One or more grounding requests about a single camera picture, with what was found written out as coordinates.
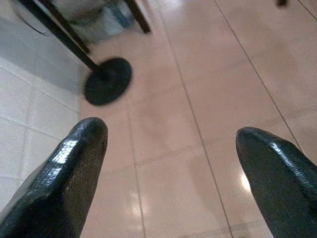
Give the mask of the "clear plastic bag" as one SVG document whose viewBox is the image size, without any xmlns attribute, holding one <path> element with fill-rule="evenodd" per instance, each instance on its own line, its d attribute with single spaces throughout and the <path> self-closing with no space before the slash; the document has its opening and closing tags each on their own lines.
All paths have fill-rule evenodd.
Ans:
<svg viewBox="0 0 317 238">
<path fill-rule="evenodd" d="M 54 0 L 57 10 L 86 43 L 97 44 L 134 24 L 124 0 Z"/>
</svg>

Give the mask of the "black round base stand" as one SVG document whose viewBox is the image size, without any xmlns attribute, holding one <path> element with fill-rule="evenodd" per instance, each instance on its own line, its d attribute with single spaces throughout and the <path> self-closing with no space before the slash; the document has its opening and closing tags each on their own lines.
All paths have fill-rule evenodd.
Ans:
<svg viewBox="0 0 317 238">
<path fill-rule="evenodd" d="M 33 0 L 17 1 L 91 70 L 83 90 L 84 96 L 90 104 L 107 105 L 125 93 L 132 79 L 132 67 L 126 59 L 113 57 L 101 64 L 94 63 Z"/>
</svg>

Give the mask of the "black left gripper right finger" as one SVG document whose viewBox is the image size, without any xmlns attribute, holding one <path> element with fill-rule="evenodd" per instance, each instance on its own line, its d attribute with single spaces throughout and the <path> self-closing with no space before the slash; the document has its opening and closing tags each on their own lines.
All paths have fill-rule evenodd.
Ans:
<svg viewBox="0 0 317 238">
<path fill-rule="evenodd" d="M 251 193 L 274 238 L 317 238 L 317 166 L 294 144 L 243 127 L 236 151 Z"/>
</svg>

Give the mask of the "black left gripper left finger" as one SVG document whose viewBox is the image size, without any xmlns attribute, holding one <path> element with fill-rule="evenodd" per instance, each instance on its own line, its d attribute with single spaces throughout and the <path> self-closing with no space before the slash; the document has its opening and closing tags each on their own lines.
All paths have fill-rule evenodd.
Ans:
<svg viewBox="0 0 317 238">
<path fill-rule="evenodd" d="M 79 121 L 0 211 L 0 238 L 80 238 L 107 139 L 102 119 Z"/>
</svg>

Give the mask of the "white appliance housing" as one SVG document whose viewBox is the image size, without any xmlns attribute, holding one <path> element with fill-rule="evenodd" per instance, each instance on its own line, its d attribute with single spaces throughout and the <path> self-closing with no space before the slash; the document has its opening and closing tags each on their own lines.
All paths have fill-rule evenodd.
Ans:
<svg viewBox="0 0 317 238">
<path fill-rule="evenodd" d="M 0 56 L 58 89 L 82 91 L 85 65 L 18 0 L 0 0 Z"/>
</svg>

